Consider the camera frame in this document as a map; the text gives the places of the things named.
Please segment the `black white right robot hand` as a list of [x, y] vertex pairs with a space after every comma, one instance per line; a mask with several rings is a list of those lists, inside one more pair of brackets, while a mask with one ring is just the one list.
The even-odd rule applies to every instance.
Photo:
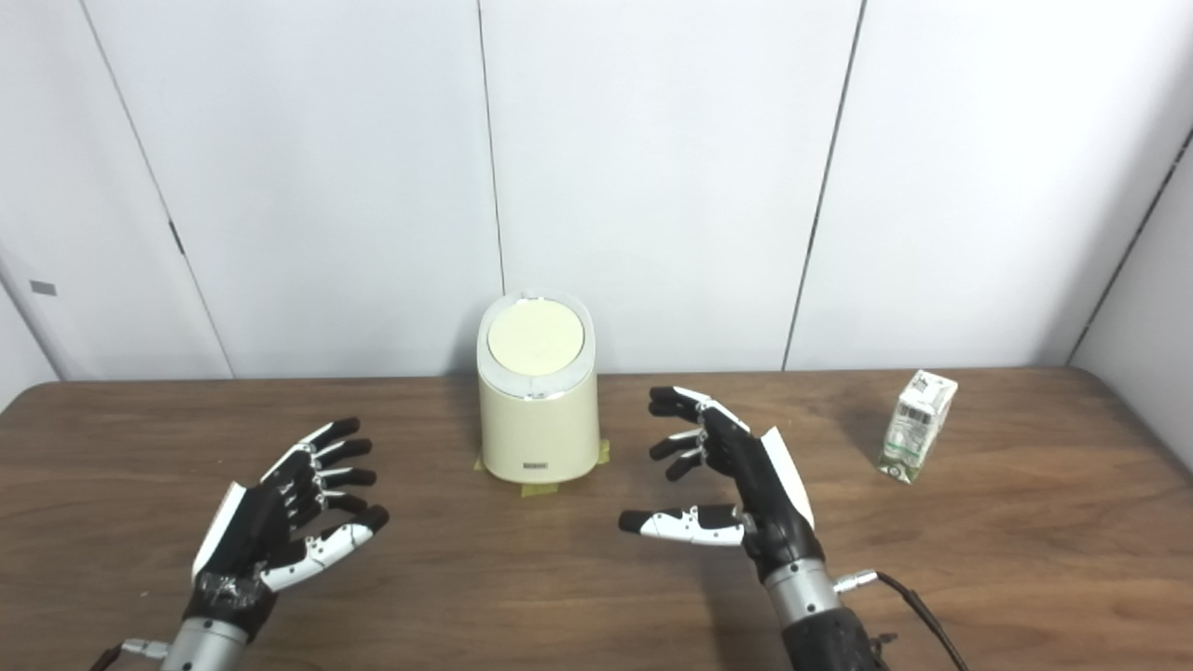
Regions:
[[798, 560], [824, 559], [808, 493], [777, 427], [758, 436], [724, 404], [690, 388], [653, 387], [649, 399], [654, 417], [693, 425], [649, 450], [653, 461], [668, 461], [665, 479], [676, 484], [705, 467], [733, 480], [740, 501], [624, 511], [618, 519], [623, 533], [691, 544], [741, 544], [760, 581]]

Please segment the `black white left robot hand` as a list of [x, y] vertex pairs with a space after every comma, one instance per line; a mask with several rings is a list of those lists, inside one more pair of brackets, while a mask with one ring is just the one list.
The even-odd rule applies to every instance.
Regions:
[[345, 467], [372, 450], [361, 421], [341, 418], [295, 442], [256, 484], [230, 484], [191, 570], [184, 620], [230, 624], [256, 639], [282, 591], [309, 581], [370, 542], [391, 515], [350, 493], [370, 469]]

